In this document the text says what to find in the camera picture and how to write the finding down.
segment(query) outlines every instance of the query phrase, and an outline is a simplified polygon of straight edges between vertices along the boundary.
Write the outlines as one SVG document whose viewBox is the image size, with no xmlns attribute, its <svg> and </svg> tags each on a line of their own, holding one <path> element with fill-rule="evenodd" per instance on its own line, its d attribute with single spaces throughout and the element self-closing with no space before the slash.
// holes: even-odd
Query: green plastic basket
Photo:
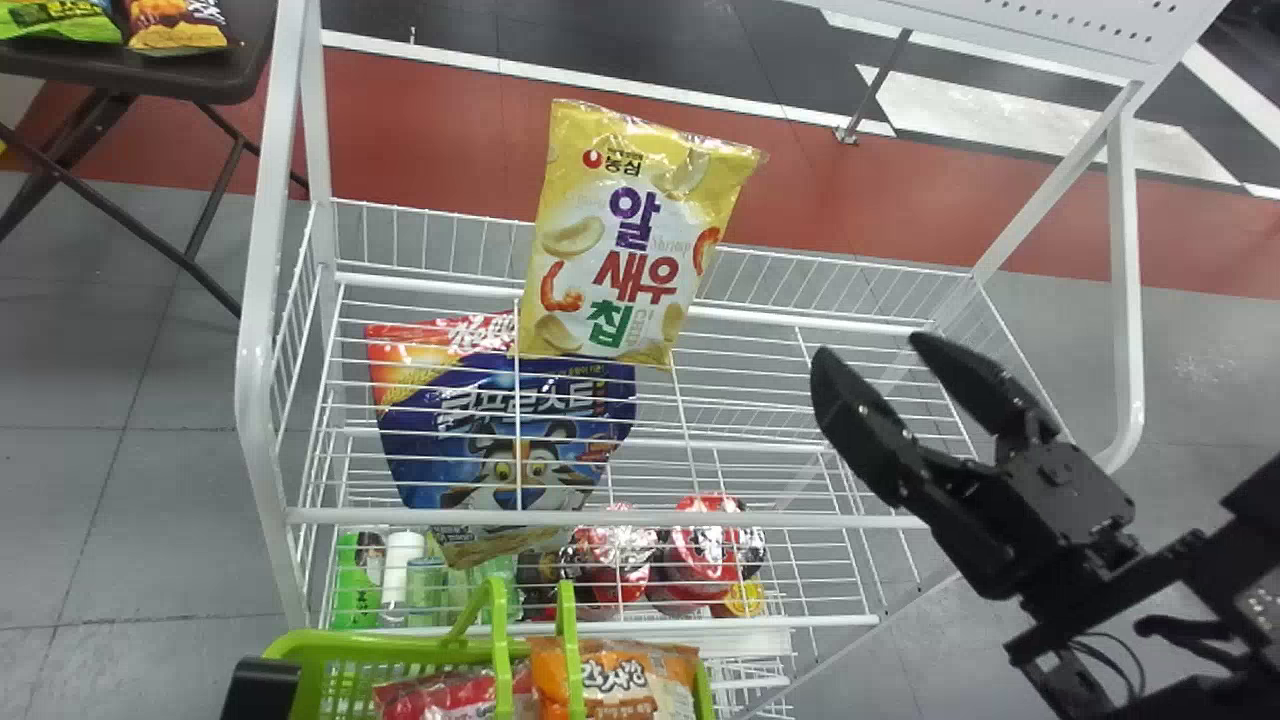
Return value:
<svg viewBox="0 0 1280 720">
<path fill-rule="evenodd" d="M 577 615 L 573 585 L 562 580 L 557 592 L 556 634 L 564 647 L 568 673 L 570 717 L 586 717 L 582 702 L 582 662 L 577 650 Z M 488 638 L 467 637 L 466 630 L 488 605 L 493 618 Z M 507 635 L 507 585 L 490 577 L 471 594 L 462 616 L 439 638 L 291 630 L 280 635 L 262 657 L 302 667 L 293 698 L 292 720 L 374 720 L 372 687 L 438 671 L 443 665 L 490 665 L 497 675 L 498 720 L 512 716 L 511 659 L 529 657 L 529 643 Z M 714 720 L 707 669 L 698 664 L 694 706 L 698 720 Z"/>
</svg>

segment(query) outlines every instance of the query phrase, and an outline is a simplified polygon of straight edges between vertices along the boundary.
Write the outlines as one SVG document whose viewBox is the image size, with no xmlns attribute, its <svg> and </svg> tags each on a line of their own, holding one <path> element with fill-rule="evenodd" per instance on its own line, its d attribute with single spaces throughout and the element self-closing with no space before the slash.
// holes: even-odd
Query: white bottle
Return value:
<svg viewBox="0 0 1280 720">
<path fill-rule="evenodd" d="M 413 530 L 387 536 L 387 559 L 383 568 L 383 606 L 379 615 L 384 628 L 404 625 L 408 614 L 404 597 L 408 589 L 408 561 L 426 555 L 426 538 Z"/>
</svg>

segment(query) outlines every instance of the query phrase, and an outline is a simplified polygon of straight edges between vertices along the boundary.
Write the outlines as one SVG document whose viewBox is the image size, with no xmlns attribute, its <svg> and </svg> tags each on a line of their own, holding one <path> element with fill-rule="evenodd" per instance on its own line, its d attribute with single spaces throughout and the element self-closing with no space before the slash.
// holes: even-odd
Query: white metal rack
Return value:
<svg viewBox="0 0 1280 720">
<path fill-rule="evenodd" d="M 1043 396 L 982 283 L 1103 142 L 1121 421 L 1102 460 L 1115 469 L 1132 454 L 1143 400 L 1129 126 L 1134 108 L 1224 3 L 1108 3 L 1088 12 L 1068 0 L 808 4 L 1132 82 L 973 272 L 722 247 L 675 351 L 675 372 L 637 369 L 632 434 L 613 455 L 588 506 L 580 512 L 520 514 L 526 525 L 763 528 L 769 552 L 759 575 L 767 596 L 762 616 L 671 619 L 645 605 L 581 625 L 585 633 L 700 646 L 723 716 L 788 716 L 786 691 L 831 661 L 831 638 L 847 635 L 847 651 L 859 629 L 874 625 L 893 606 L 892 596 L 924 582 L 918 555 L 928 552 L 931 541 L 923 524 L 878 502 L 814 425 L 808 391 L 813 351 L 827 345 L 856 363 L 924 442 L 975 455 L 968 420 L 923 369 L 906 334 L 931 329 L 970 345 Z M 312 201 L 305 229 L 287 237 L 287 169 L 300 97 Z M 512 523 L 506 511 L 411 510 L 399 502 L 379 441 L 364 328 L 513 310 L 531 240 L 530 227 L 513 220 L 333 197 L 325 109 L 319 3 L 282 0 L 236 409 L 268 553 L 294 626 L 324 625 L 332 615 L 333 544 L 346 528 Z M 840 151 L 832 142 L 832 151 Z M 310 420 L 305 461 L 282 468 L 288 419 L 300 416 Z M 749 511 L 695 521 L 673 510 L 682 497 L 710 491 L 744 498 Z M 634 510 L 604 510 L 614 502 Z M 549 629 L 538 623 L 513 626 L 517 634 Z"/>
</svg>

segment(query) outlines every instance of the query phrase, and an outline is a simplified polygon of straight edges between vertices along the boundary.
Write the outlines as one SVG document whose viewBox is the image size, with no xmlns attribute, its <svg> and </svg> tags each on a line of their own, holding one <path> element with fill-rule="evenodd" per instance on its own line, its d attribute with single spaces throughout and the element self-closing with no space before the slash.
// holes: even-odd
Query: cereal bag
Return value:
<svg viewBox="0 0 1280 720">
<path fill-rule="evenodd" d="M 737 193 L 763 160 L 754 147 L 554 100 L 521 352 L 669 366 Z"/>
<path fill-rule="evenodd" d="M 559 638 L 529 638 L 543 720 L 568 719 L 568 673 Z M 582 702 L 588 720 L 694 720 L 698 650 L 608 638 L 581 638 Z"/>
<path fill-rule="evenodd" d="M 406 506 L 580 510 L 600 482 L 635 420 L 635 368 L 521 360 L 517 392 L 515 329 L 509 311 L 365 328 L 378 429 Z M 466 570 L 564 544 L 570 528 L 435 525 L 431 533 L 449 566 Z"/>
</svg>

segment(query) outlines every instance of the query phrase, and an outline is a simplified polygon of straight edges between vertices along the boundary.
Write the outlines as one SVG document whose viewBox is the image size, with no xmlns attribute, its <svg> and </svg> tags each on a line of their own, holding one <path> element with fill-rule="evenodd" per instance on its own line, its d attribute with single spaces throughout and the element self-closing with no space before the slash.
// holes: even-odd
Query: basket handle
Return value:
<svg viewBox="0 0 1280 720">
<path fill-rule="evenodd" d="M 453 624 L 453 628 L 449 629 L 448 634 L 440 638 L 440 647 L 465 648 L 467 646 L 467 628 L 475 624 L 480 609 L 485 605 L 489 606 L 493 616 L 489 633 L 493 647 L 493 674 L 497 680 L 494 683 L 497 696 L 494 717 L 509 719 L 515 711 L 515 703 L 511 692 L 511 642 L 507 637 L 507 583 L 502 577 L 489 575 L 476 592 L 471 593 L 471 597 L 467 598 L 467 606 L 462 610 L 462 615 Z"/>
<path fill-rule="evenodd" d="M 585 720 L 582 655 L 577 648 L 577 605 L 573 602 L 573 583 L 570 580 L 561 580 L 556 587 L 556 635 L 559 637 L 561 646 L 564 648 L 568 716 L 571 720 Z"/>
</svg>

